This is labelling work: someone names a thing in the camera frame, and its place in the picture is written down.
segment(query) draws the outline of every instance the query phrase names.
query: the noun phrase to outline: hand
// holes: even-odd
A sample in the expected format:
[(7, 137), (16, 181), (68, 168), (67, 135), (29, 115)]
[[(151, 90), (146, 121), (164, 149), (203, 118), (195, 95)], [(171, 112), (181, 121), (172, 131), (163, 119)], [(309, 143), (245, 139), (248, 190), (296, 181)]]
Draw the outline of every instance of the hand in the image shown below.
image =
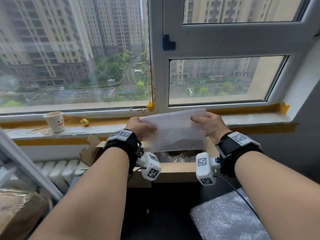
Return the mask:
[(223, 122), (221, 116), (207, 112), (206, 117), (191, 116), (193, 122), (202, 124), (214, 145), (217, 145), (221, 138), (229, 132), (232, 132)]
[(139, 140), (157, 130), (155, 126), (148, 125), (146, 123), (140, 123), (141, 117), (131, 117), (125, 127), (125, 129), (134, 132)]

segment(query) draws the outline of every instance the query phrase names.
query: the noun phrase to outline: person's left hand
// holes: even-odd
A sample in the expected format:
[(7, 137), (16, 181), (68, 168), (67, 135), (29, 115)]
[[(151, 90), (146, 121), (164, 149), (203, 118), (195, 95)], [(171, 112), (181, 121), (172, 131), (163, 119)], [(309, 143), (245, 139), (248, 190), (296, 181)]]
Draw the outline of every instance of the person's left hand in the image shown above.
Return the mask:
[(131, 117), (125, 127), (125, 129), (134, 132), (139, 140), (148, 134), (154, 133), (157, 129), (155, 126), (141, 123), (141, 117)]

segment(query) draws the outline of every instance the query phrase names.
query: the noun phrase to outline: cup rim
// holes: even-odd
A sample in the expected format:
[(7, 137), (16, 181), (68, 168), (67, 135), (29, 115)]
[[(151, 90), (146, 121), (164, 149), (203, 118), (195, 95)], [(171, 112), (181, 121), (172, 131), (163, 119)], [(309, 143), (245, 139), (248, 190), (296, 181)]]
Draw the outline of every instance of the cup rim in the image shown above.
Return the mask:
[(51, 118), (51, 117), (56, 117), (56, 116), (60, 116), (60, 115), (62, 115), (61, 111), (54, 111), (54, 112), (44, 114), (43, 117)]

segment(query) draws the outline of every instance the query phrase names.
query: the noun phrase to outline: black cable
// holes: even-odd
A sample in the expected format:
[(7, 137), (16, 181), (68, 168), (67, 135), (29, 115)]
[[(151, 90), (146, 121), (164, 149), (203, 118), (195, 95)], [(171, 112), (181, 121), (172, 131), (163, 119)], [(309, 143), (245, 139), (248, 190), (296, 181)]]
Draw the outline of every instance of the black cable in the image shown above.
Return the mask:
[(132, 178), (132, 176), (134, 175), (135, 172), (139, 171), (140, 169), (147, 169), (146, 167), (141, 167), (141, 168), (138, 168), (137, 170), (134, 170), (132, 172), (132, 174), (130, 175), (130, 177), (128, 178), (127, 182), (129, 182), (129, 180)]
[(246, 199), (238, 192), (238, 190), (236, 190), (236, 189), (234, 188), (234, 186), (232, 186), (232, 185), (231, 185), (226, 179), (224, 179), (223, 177), (216, 176), (216, 175), (214, 175), (214, 177), (216, 177), (216, 178), (221, 178), (221, 179), (223, 179), (225, 182), (227, 182), (227, 183), (234, 189), (234, 191), (237, 192), (238, 195), (246, 202), (246, 204), (250, 207), (250, 209), (253, 211), (253, 213), (256, 215), (256, 217), (260, 220), (260, 218), (259, 218), (258, 214), (256, 213), (256, 211), (252, 208), (252, 206), (249, 204), (249, 202), (246, 201)]

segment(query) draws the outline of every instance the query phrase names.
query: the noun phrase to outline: white tracking device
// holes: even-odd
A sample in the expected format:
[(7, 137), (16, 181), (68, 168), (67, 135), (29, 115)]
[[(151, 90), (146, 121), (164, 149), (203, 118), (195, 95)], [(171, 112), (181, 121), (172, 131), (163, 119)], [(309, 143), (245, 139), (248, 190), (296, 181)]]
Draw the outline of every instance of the white tracking device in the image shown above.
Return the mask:
[(214, 174), (216, 170), (219, 169), (220, 163), (218, 157), (210, 157), (207, 152), (199, 153), (195, 157), (196, 161), (196, 176), (199, 182), (204, 185), (214, 185), (216, 183), (216, 178)]
[(146, 169), (141, 169), (142, 177), (147, 180), (154, 181), (161, 172), (161, 165), (158, 158), (151, 152), (145, 152), (142, 157), (138, 157), (136, 162), (140, 167), (145, 167)]

